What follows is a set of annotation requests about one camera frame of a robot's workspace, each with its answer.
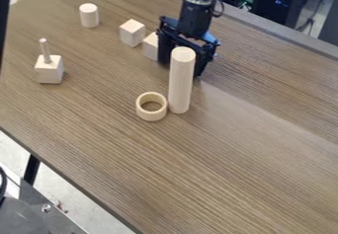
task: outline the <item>wooden toy block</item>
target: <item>wooden toy block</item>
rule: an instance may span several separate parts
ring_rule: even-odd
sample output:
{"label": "wooden toy block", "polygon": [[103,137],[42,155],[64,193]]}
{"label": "wooden toy block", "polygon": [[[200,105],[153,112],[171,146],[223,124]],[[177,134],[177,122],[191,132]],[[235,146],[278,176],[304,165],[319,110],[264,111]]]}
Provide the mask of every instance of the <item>wooden toy block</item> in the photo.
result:
{"label": "wooden toy block", "polygon": [[120,26],[120,40],[131,47],[139,45],[145,37],[145,25],[130,19]]}
{"label": "wooden toy block", "polygon": [[81,24],[86,28],[94,28],[100,24],[99,10],[95,4],[85,3],[79,8]]}
{"label": "wooden toy block", "polygon": [[63,77],[63,61],[60,55],[50,55],[46,39],[40,39],[42,55],[35,66],[36,80],[39,83],[59,84]]}
{"label": "wooden toy block", "polygon": [[157,33],[152,33],[143,40],[142,43],[143,54],[152,59],[157,60],[158,53],[158,35]]}

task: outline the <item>wooden peg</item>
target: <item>wooden peg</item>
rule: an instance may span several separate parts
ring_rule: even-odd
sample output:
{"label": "wooden peg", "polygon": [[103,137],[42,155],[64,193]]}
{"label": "wooden peg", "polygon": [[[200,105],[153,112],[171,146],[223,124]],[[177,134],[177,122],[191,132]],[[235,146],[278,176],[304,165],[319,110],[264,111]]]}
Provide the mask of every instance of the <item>wooden peg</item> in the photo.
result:
{"label": "wooden peg", "polygon": [[42,50],[43,60],[46,64],[51,64],[49,46],[46,39],[40,39],[40,48]]}

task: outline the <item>metal frame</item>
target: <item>metal frame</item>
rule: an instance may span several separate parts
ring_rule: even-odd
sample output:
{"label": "metal frame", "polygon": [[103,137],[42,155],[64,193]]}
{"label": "metal frame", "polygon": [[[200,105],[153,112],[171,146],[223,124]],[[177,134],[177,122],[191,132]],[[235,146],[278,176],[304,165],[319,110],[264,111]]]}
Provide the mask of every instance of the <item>metal frame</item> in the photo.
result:
{"label": "metal frame", "polygon": [[40,160],[31,154],[26,166],[24,181],[33,186],[39,171]]}
{"label": "metal frame", "polygon": [[0,74],[10,0],[0,0]]}

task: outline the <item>cable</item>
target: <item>cable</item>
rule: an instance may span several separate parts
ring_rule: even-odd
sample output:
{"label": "cable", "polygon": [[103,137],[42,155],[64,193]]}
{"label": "cable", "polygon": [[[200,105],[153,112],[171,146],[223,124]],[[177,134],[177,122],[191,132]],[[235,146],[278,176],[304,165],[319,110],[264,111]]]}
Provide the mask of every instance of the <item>cable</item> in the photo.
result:
{"label": "cable", "polygon": [[315,20],[311,21],[311,26],[310,26],[310,29],[308,30],[308,33],[307,33],[309,36],[311,36],[311,32],[312,32],[312,28],[313,28],[314,22],[315,22]]}
{"label": "cable", "polygon": [[305,30],[305,28],[311,23],[311,22],[314,22],[313,20],[313,17],[315,17],[315,15],[317,14],[319,8],[320,8],[320,5],[321,3],[323,2],[323,0],[319,0],[315,10],[313,11],[312,15],[307,18],[307,20],[305,21],[305,23],[303,23],[301,26],[299,26],[298,28],[296,28],[296,31],[299,31],[299,32],[303,32]]}
{"label": "cable", "polygon": [[0,177],[1,177],[1,187],[0,187],[0,205],[1,205],[2,199],[5,196],[5,192],[7,189],[7,175],[1,167],[0,167]]}
{"label": "cable", "polygon": [[225,6],[224,6],[224,3],[221,0],[216,0],[216,1],[219,1],[219,3],[220,3],[220,11],[217,12],[217,11],[213,10],[212,16],[215,17],[215,18],[219,18],[223,15],[224,10],[225,10]]}

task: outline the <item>wood grain surface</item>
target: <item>wood grain surface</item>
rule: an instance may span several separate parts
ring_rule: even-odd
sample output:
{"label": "wood grain surface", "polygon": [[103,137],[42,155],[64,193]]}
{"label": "wood grain surface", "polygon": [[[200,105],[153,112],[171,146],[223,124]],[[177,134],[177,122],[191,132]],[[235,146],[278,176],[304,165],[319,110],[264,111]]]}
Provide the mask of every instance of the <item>wood grain surface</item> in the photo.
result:
{"label": "wood grain surface", "polygon": [[[102,24],[81,27],[78,6]],[[158,26],[179,0],[25,0],[12,8],[0,126],[139,233],[338,233],[338,64],[231,19],[191,109],[149,123],[146,91],[168,69],[119,41]],[[62,54],[60,86],[34,82],[40,38]]]}

